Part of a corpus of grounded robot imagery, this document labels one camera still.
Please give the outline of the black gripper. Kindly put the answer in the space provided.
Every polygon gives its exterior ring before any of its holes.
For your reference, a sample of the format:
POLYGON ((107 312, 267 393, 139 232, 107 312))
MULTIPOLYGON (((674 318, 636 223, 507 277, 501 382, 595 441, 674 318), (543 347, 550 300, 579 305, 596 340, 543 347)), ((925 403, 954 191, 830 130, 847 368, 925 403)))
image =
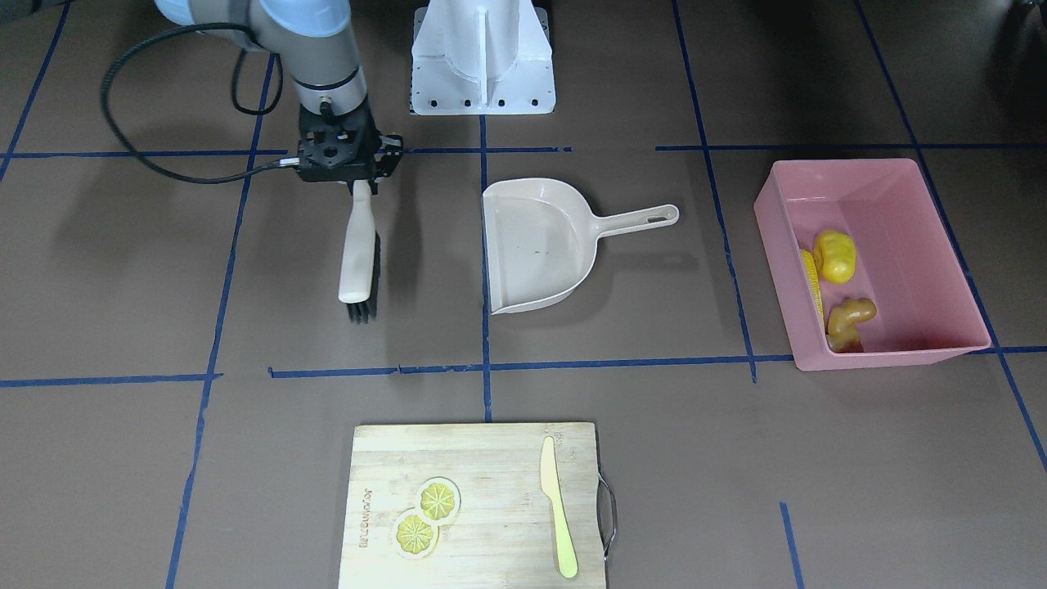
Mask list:
POLYGON ((298 173, 304 182, 366 180, 371 197, 389 178, 404 151, 399 134, 382 134, 376 127, 369 100, 337 115, 329 106, 314 113, 299 108, 298 173))

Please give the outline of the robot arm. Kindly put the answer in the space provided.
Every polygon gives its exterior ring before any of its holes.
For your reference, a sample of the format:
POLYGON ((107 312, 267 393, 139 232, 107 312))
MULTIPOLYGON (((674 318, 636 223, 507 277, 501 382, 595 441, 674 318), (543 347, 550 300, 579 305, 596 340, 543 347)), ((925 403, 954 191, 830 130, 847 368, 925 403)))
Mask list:
POLYGON ((371 115, 362 58, 348 1, 157 1, 183 26, 220 29, 244 50, 276 53, 299 99, 295 168, 304 182, 382 182, 402 157, 400 135, 384 135, 371 115))

